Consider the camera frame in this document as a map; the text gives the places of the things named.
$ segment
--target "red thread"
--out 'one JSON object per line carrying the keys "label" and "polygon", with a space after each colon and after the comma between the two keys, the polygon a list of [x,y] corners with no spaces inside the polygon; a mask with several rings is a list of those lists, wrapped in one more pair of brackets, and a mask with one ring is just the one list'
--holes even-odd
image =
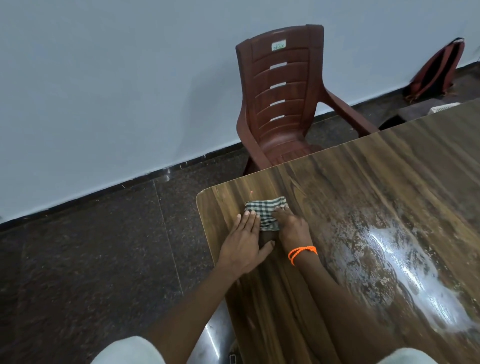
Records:
{"label": "red thread", "polygon": [[314,252],[315,254],[318,255],[317,253],[317,248],[315,248],[314,246],[302,246],[300,248],[295,248],[293,249],[289,254],[288,254],[288,258],[290,260],[290,262],[292,263],[292,265],[294,266],[295,264],[293,263],[293,260],[295,259],[295,257],[300,253],[300,252],[303,252],[304,250],[310,250],[311,252]]}

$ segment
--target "dark speckled floor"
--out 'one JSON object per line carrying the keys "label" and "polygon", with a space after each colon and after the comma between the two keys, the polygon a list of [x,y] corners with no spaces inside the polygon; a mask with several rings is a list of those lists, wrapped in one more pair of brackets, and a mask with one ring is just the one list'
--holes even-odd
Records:
{"label": "dark speckled floor", "polygon": [[[456,92],[445,102],[480,97],[478,68]],[[393,93],[356,108],[380,125],[405,105]],[[355,137],[338,117],[307,136],[324,147]],[[1,233],[0,362],[90,362],[161,317],[213,267],[197,193],[239,177],[246,159],[231,152]],[[228,362],[233,341],[223,303],[189,362]]]}

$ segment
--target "red backpack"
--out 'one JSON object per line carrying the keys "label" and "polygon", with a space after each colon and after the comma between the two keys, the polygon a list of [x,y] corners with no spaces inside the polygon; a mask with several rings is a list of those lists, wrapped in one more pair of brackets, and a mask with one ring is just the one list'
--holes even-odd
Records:
{"label": "red backpack", "polygon": [[412,103],[419,99],[445,95],[453,85],[455,68],[464,48],[465,40],[456,38],[439,50],[403,89],[405,100]]}

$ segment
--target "wooden table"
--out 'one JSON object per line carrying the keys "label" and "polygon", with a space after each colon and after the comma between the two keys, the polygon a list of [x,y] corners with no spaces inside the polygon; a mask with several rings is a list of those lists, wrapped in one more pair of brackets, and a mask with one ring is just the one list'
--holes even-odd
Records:
{"label": "wooden table", "polygon": [[[282,195],[401,345],[480,362],[480,99],[202,191],[214,262],[246,201]],[[279,244],[226,300],[245,363],[340,362]]]}

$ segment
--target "white wall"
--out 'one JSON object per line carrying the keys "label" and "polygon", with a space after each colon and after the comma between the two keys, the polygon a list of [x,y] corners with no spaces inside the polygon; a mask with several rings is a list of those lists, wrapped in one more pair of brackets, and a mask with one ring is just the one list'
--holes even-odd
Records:
{"label": "white wall", "polygon": [[352,104],[456,36],[460,65],[476,61],[478,14],[478,0],[3,0],[2,221],[238,142],[248,37],[323,24],[325,85]]}

